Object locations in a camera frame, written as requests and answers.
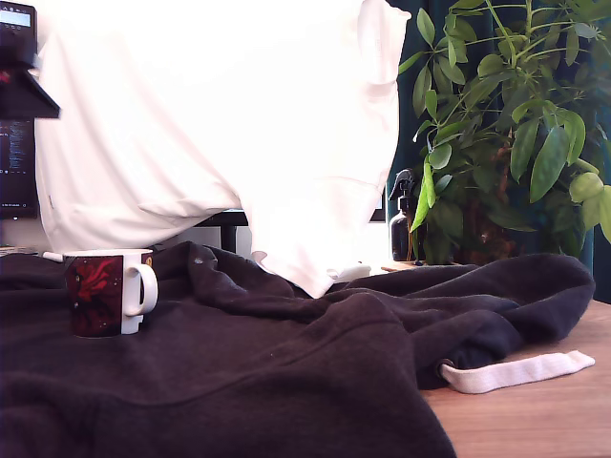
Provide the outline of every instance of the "dark curtain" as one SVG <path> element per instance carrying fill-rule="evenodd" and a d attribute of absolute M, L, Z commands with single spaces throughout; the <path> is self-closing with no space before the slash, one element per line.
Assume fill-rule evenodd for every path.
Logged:
<path fill-rule="evenodd" d="M 403 55 L 401 62 L 407 60 L 410 56 L 414 55 L 419 51 L 427 51 L 429 46 L 420 36 L 416 27 L 416 16 L 420 8 L 427 11 L 431 20 L 435 24 L 436 39 L 443 37 L 443 26 L 445 24 L 445 17 L 448 14 L 450 7 L 456 3 L 457 0 L 388 0 L 388 2 L 401 10 L 411 12 L 412 19 L 408 23 L 407 35 L 405 45 L 403 48 Z M 523 4 L 523 0 L 493 0 L 494 4 Z M 521 9 L 511 8 L 498 10 L 497 13 L 503 22 L 503 24 L 511 25 L 515 20 L 520 20 Z M 466 17 L 464 18 L 469 21 L 473 26 L 478 39 L 489 38 L 495 36 L 496 24 L 493 17 L 484 12 L 482 16 Z M 469 78 L 477 73 L 477 66 L 481 59 L 490 52 L 495 50 L 495 42 L 489 41 L 486 43 L 480 43 L 468 47 L 468 64 L 461 64 L 461 69 L 465 75 Z M 413 86 L 415 84 L 416 77 L 422 69 L 422 65 L 414 65 L 407 72 L 401 74 L 398 78 L 399 86 L 399 143 L 397 146 L 397 152 L 395 155 L 392 168 L 390 169 L 389 181 L 387 184 L 387 222 L 392 219 L 397 213 L 397 204 L 388 200 L 389 191 L 392 190 L 396 174 L 401 170 L 418 166 L 422 162 L 422 158 L 419 155 L 420 150 L 425 146 L 424 135 L 421 135 L 416 143 L 412 141 L 414 134 L 418 130 L 418 127 L 426 117 L 422 116 L 418 119 L 413 111 L 411 102 L 411 94 L 413 92 Z M 605 244 L 604 248 L 609 248 L 608 243 L 604 240 L 604 236 L 601 236 L 602 240 L 599 245 Z M 586 238 L 583 252 L 581 253 L 581 261 L 588 266 L 590 269 L 593 268 L 593 253 L 594 253 L 594 233 L 591 231 Z M 607 260 L 611 259 L 610 254 L 607 253 L 605 257 Z"/>

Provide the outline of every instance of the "black spray bottle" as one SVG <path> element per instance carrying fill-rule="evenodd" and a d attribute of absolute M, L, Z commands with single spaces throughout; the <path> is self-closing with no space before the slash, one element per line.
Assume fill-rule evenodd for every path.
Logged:
<path fill-rule="evenodd" d="M 390 200 L 399 199 L 399 214 L 390 220 L 392 260 L 416 260 L 410 233 L 417 205 L 413 194 L 416 184 L 413 170 L 403 170 L 397 174 L 394 188 L 390 193 Z"/>

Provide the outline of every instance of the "computer monitor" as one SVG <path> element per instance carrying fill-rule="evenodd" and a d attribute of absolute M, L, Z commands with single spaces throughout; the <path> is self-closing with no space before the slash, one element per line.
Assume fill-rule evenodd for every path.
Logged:
<path fill-rule="evenodd" d="M 0 1 L 0 27 L 11 29 L 36 47 L 36 10 Z M 34 122 L 0 120 L 0 219 L 35 218 Z"/>

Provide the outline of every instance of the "wooden desk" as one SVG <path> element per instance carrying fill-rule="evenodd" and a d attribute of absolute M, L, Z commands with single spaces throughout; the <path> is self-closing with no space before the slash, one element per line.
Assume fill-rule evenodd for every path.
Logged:
<path fill-rule="evenodd" d="M 482 395 L 424 392 L 459 458 L 611 457 L 611 305 L 592 302 L 564 341 L 508 361 L 579 350 L 596 365 Z"/>

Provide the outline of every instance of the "mug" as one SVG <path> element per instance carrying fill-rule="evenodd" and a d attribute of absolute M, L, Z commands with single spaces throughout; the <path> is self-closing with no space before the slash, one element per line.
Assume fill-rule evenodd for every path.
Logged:
<path fill-rule="evenodd" d="M 75 336 L 135 334 L 155 308 L 157 277 L 151 250 L 91 250 L 64 253 Z"/>

